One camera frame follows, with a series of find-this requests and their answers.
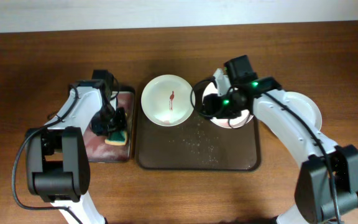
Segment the pink stained white plate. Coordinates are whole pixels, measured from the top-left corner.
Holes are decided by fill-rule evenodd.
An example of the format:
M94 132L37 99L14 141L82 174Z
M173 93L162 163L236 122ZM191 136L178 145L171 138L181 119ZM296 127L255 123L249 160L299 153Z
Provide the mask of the pink stained white plate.
M202 101L204 101L204 98L213 93L217 93L218 90L214 87L213 83L207 84L206 88L204 89L203 95L202 95ZM249 123L252 120L253 116L249 113L248 110L241 111L240 117L234 118L234 119L217 119L215 117L211 118L210 121L214 123L215 125L221 127L221 128L227 128L227 129L237 129L245 126L247 123Z

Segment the green and yellow sponge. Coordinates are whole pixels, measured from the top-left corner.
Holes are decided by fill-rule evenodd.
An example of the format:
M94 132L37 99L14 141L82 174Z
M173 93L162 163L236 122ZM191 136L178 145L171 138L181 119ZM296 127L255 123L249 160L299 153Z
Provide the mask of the green and yellow sponge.
M116 113L112 123L108 128L108 137L104 140L105 144L112 146L125 146L127 144L127 115L126 112Z

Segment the cream plate with red stain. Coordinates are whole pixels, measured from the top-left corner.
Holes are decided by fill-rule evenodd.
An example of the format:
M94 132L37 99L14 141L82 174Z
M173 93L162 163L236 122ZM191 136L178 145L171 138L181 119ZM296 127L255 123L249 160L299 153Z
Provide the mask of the cream plate with red stain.
M153 78L144 87L140 99L146 117L159 126L176 126L193 113L191 85L176 75Z

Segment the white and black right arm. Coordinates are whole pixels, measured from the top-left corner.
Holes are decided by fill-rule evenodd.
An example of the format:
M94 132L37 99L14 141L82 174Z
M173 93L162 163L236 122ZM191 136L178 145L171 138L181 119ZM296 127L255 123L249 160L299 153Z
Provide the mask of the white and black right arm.
M272 77L209 78L216 93L203 99L204 115L236 118L241 111L263 122L288 149L300 168L295 204L274 223L341 223L358 208L358 149L328 138L288 99Z

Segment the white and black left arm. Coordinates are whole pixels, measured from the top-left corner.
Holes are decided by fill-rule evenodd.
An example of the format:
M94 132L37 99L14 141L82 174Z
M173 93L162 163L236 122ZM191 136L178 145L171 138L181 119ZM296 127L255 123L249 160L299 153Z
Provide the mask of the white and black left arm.
M84 135L90 129L110 138L126 128L124 108L117 105L119 83L113 78L79 81L49 122L26 134L27 185L33 195L59 210L68 223L106 223L88 192L90 162Z

